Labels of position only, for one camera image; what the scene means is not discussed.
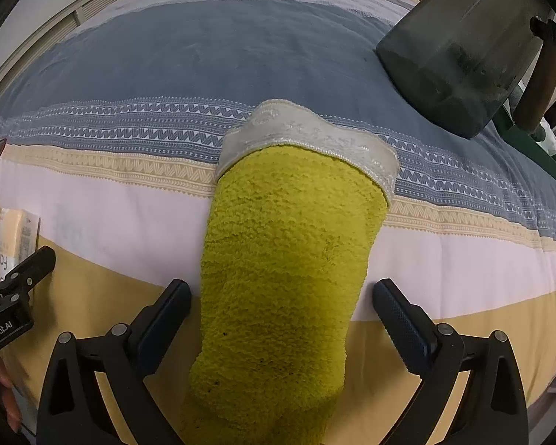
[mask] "bedspread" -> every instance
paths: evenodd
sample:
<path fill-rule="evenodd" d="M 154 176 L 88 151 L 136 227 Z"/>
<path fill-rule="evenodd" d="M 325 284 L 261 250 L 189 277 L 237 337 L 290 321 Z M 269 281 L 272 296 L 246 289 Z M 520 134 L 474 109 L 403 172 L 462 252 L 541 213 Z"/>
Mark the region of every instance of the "bedspread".
<path fill-rule="evenodd" d="M 535 400 L 556 372 L 556 180 L 492 124 L 467 141 L 396 92 L 374 48 L 414 4 L 120 0 L 33 62 L 0 97 L 0 207 L 41 217 L 57 266 L 35 290 L 35 327 L 4 353 L 15 381 L 38 399 L 60 332 L 129 322 L 173 278 L 199 295 L 223 135 L 280 98 L 378 135 L 400 164 L 324 443 L 377 443 L 417 385 L 366 292 L 385 277 L 463 334 L 504 330 Z M 171 423 L 199 352 L 193 309 L 147 381 Z"/>

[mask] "blue textured gripper pad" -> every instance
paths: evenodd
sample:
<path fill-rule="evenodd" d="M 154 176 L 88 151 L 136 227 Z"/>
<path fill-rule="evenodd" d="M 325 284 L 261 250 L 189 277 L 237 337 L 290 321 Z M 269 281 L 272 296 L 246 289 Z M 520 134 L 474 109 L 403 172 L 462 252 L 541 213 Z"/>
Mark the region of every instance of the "blue textured gripper pad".
<path fill-rule="evenodd" d="M 379 315 L 408 371 L 424 376 L 430 370 L 427 342 L 413 325 L 400 303 L 381 281 L 373 287 L 373 308 Z"/>

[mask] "brown handle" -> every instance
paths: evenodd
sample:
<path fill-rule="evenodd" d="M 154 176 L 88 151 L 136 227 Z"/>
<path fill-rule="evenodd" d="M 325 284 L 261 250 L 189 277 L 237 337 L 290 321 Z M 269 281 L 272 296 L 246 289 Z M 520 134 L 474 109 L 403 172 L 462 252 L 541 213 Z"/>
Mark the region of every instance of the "brown handle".
<path fill-rule="evenodd" d="M 531 31 L 540 37 L 544 44 L 531 79 L 514 109 L 513 121 L 528 134 L 535 132 L 550 105 L 550 99 L 556 88 L 556 22 L 544 23 L 539 18 L 532 18 Z"/>

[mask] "white and yellow package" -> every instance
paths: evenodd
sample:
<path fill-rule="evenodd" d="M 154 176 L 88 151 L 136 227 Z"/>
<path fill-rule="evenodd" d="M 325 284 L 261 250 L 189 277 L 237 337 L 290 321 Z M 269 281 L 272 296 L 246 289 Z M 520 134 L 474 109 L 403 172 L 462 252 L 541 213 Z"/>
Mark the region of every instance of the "white and yellow package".
<path fill-rule="evenodd" d="M 0 212 L 0 281 L 37 249 L 39 217 L 23 209 Z"/>

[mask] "yellow-green towel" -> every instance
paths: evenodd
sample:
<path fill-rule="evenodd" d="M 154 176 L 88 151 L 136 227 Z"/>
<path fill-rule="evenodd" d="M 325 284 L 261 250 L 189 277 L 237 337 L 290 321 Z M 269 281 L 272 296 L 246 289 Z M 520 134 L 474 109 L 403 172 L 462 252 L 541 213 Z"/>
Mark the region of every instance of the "yellow-green towel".
<path fill-rule="evenodd" d="M 224 173 L 202 257 L 187 445 L 321 442 L 386 210 L 366 174 L 294 146 L 253 152 Z"/>

